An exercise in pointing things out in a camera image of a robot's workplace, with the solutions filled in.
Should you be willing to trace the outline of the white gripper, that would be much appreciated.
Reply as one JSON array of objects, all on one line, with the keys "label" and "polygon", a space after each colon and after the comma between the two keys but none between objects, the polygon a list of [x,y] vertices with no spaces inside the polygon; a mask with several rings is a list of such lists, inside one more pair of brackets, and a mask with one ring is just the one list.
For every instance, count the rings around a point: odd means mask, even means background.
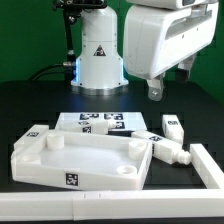
[{"label": "white gripper", "polygon": [[196,53],[214,37],[219,4],[200,4],[179,10],[132,4],[124,26],[123,60],[126,71],[147,81],[148,97],[163,97],[163,77],[173,66],[175,79],[186,83]]}]

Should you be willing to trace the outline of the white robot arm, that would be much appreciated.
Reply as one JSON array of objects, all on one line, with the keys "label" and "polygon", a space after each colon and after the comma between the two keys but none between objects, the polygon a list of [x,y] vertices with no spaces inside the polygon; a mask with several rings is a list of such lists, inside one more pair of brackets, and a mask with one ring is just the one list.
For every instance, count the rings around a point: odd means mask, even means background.
[{"label": "white robot arm", "polygon": [[145,79],[148,97],[163,96],[163,77],[177,68],[189,79],[196,54],[214,36],[219,0],[126,0],[123,54],[117,52],[117,16],[111,8],[88,10],[82,18],[82,52],[76,59],[76,91],[111,95],[128,85],[123,74]]}]

